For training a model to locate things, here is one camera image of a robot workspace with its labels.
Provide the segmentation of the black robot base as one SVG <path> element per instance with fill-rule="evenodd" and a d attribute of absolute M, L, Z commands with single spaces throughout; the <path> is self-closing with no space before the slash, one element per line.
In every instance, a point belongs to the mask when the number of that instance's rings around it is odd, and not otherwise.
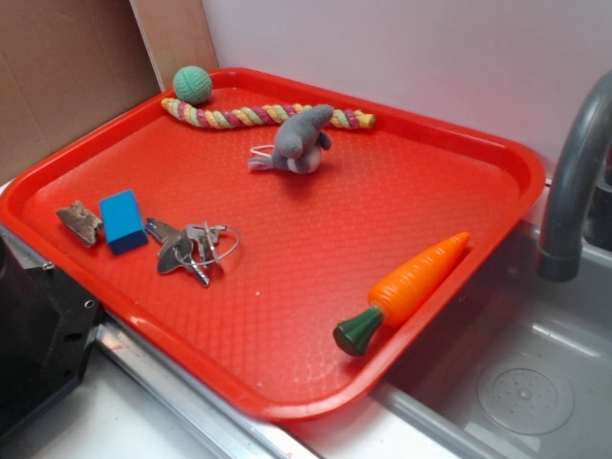
<path fill-rule="evenodd" d="M 76 389 L 102 313 L 51 263 L 25 268 L 1 242 L 1 439 Z"/>

